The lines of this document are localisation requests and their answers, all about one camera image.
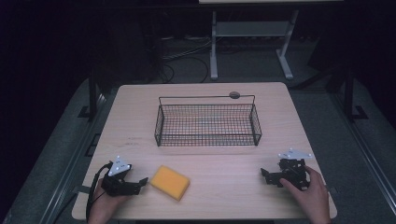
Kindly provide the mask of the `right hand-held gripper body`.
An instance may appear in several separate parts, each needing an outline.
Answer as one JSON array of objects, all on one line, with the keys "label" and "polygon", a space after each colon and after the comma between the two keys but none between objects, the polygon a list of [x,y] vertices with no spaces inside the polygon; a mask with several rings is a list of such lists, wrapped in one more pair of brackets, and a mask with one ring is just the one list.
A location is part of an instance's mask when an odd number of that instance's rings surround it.
[{"label": "right hand-held gripper body", "polygon": [[307,189],[309,181],[305,169],[305,160],[312,159],[313,154],[290,148],[286,152],[279,153],[278,157],[280,158],[278,163],[280,171],[271,173],[272,178],[284,178],[299,190]]}]

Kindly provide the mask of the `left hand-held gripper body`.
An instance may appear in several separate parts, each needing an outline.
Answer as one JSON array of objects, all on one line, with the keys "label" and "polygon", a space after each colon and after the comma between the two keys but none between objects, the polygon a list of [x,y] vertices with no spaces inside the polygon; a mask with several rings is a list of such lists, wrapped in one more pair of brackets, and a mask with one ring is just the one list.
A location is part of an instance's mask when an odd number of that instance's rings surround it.
[{"label": "left hand-held gripper body", "polygon": [[105,174],[101,187],[111,196],[131,196],[126,193],[129,188],[137,187],[137,183],[126,182],[125,176],[132,169],[132,165],[118,156]]}]

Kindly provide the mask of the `yellow sponge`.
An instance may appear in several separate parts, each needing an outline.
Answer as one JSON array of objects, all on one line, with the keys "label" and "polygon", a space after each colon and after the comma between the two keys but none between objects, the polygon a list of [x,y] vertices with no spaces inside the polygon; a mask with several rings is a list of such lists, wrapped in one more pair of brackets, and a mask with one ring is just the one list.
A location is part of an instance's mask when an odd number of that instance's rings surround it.
[{"label": "yellow sponge", "polygon": [[175,170],[162,165],[151,178],[150,184],[173,199],[180,201],[190,185],[190,180]]}]

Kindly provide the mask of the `black wire basket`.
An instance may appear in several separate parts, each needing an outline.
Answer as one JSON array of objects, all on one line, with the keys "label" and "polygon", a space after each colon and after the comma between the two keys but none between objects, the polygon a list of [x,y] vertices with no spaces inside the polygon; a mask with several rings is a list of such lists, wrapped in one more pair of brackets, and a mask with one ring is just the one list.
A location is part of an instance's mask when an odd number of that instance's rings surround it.
[{"label": "black wire basket", "polygon": [[162,96],[154,137],[159,147],[257,146],[262,128],[255,97]]}]

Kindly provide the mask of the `person's left hand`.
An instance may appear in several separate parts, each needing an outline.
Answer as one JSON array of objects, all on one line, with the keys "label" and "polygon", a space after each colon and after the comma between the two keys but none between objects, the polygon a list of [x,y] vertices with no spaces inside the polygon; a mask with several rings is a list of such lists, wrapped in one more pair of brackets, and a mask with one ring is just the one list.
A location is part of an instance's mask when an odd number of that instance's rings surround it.
[{"label": "person's left hand", "polygon": [[107,224],[117,210],[131,199],[131,196],[109,196],[101,187],[102,182],[103,179],[100,178],[93,194],[94,201],[88,218],[88,224]]}]

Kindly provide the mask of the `person's right hand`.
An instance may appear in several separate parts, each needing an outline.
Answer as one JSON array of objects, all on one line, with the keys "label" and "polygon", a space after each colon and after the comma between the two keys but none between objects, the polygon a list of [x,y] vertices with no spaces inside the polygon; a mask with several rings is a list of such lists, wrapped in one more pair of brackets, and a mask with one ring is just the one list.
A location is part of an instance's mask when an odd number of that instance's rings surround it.
[{"label": "person's right hand", "polygon": [[310,175],[310,185],[307,190],[297,189],[284,178],[279,182],[292,194],[311,224],[331,224],[329,192],[322,176],[309,166],[305,166],[305,169]]}]

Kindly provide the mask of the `white metal stand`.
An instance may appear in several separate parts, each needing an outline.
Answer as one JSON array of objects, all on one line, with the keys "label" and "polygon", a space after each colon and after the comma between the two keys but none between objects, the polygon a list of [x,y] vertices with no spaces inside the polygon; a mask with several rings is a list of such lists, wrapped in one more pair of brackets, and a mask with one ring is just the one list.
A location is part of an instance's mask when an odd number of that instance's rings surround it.
[{"label": "white metal stand", "polygon": [[211,22],[211,50],[209,53],[210,78],[219,78],[217,62],[217,41],[220,37],[283,37],[284,43],[276,50],[276,57],[286,79],[293,79],[286,58],[286,52],[299,15],[293,10],[288,21],[218,21],[217,12],[212,12]]}]

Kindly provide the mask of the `metal floor rail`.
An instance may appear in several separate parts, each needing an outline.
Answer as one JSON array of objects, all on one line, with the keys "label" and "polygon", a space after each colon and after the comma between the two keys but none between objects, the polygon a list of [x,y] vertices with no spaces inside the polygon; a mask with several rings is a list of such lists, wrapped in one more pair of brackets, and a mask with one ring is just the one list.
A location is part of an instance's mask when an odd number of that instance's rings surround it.
[{"label": "metal floor rail", "polygon": [[368,166],[368,169],[372,174],[375,183],[378,185],[383,197],[385,198],[390,210],[392,211],[393,215],[396,216],[396,188],[393,187],[388,177],[386,176],[386,173],[383,171],[382,167],[378,163],[367,141],[364,139],[363,135],[358,129],[355,120],[351,119],[344,111],[344,105],[340,97],[336,94],[331,94],[330,98],[334,103],[342,120],[352,134],[353,139],[357,143],[360,154],[364,162]]},{"label": "metal floor rail", "polygon": [[53,224],[67,206],[69,199],[76,196],[74,188],[81,186],[90,158],[94,152],[94,141],[99,136],[98,118],[101,115],[106,97],[100,93],[93,98],[95,115],[91,118],[91,106],[83,104],[78,108],[78,115],[66,114],[61,117],[57,129],[60,136],[51,144],[51,165],[57,168],[56,183],[50,195],[45,211],[39,219],[39,224]]}]

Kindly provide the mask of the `black metal post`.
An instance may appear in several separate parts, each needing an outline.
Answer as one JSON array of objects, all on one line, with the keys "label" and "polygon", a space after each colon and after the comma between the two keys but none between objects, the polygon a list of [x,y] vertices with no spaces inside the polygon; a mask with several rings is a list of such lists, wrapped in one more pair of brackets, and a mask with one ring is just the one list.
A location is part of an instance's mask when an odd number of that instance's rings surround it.
[{"label": "black metal post", "polygon": [[88,122],[93,121],[97,114],[97,100],[98,100],[98,92],[97,92],[97,75],[94,69],[91,70],[88,84],[89,84],[89,104],[84,105],[78,114],[79,118],[85,118]]},{"label": "black metal post", "polygon": [[360,105],[353,105],[354,74],[350,66],[346,68],[344,88],[344,113],[350,122],[357,119],[368,119],[367,114]]}]

